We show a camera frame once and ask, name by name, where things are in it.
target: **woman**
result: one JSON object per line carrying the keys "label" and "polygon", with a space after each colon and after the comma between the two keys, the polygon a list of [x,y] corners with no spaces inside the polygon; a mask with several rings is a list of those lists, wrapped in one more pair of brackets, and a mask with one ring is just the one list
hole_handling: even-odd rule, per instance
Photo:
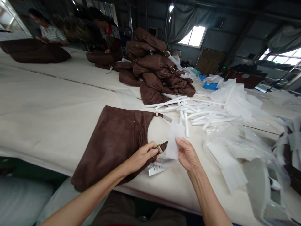
{"label": "woman", "polygon": [[[179,162],[185,168],[196,192],[203,220],[206,226],[232,225],[226,212],[219,203],[200,160],[189,141],[176,138],[179,145]],[[79,226],[100,201],[127,175],[138,171],[150,158],[158,154],[154,149],[157,144],[152,141],[142,146],[123,164],[115,168],[101,181],[71,200],[60,210],[46,219],[40,226],[64,225]],[[178,225],[186,226],[185,216],[176,210],[159,210],[149,222],[135,218],[135,206],[126,195],[111,192],[104,206],[99,211],[91,226],[107,225]]]}
{"label": "woman", "polygon": [[51,25],[49,20],[45,18],[38,10],[28,10],[29,15],[40,25],[42,37],[35,37],[38,40],[49,43],[61,43],[68,45],[69,41],[66,36],[57,27]]}
{"label": "woman", "polygon": [[123,57],[121,50],[120,34],[113,22],[104,16],[98,9],[94,7],[89,8],[89,14],[94,20],[95,24],[100,28],[105,46],[105,53],[111,54],[114,61],[120,61]]}

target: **pile of brown bags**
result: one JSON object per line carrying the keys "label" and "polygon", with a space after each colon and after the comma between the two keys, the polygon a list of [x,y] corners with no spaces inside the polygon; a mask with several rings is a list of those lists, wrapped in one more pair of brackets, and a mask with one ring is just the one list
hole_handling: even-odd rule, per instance
{"label": "pile of brown bags", "polygon": [[168,58],[170,56],[163,41],[156,39],[142,28],[135,31],[135,41],[126,43],[126,58],[131,62],[117,62],[114,69],[119,71],[119,81],[131,86],[140,86],[145,105],[169,101],[167,94],[184,94],[192,97],[195,88],[190,78]]}

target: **floor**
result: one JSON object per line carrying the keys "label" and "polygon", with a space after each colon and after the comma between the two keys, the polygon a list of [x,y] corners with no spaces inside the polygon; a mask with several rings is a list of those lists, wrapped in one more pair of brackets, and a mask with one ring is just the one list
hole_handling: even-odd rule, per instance
{"label": "floor", "polygon": [[[50,183],[56,191],[68,176],[45,169],[18,158],[0,157],[0,176],[12,176]],[[160,204],[135,198],[136,215],[150,218]],[[203,218],[199,215],[186,213],[187,226],[204,226]]]}

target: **curtain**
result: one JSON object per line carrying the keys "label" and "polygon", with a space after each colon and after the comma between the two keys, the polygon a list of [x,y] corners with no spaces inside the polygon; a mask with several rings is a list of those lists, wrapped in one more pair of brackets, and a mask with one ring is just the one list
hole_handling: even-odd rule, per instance
{"label": "curtain", "polygon": [[301,48],[301,27],[284,26],[268,42],[270,54],[280,54]]}
{"label": "curtain", "polygon": [[181,41],[194,26],[208,27],[213,11],[196,6],[175,4],[168,23],[168,43]]}

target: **strap buckle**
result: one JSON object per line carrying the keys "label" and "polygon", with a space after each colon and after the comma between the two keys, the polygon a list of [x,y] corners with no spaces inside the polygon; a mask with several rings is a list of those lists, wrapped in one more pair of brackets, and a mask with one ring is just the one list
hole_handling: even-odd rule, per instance
{"label": "strap buckle", "polygon": [[157,146],[155,146],[155,149],[158,148],[158,154],[162,154],[164,151],[161,148],[161,144],[158,144]]}

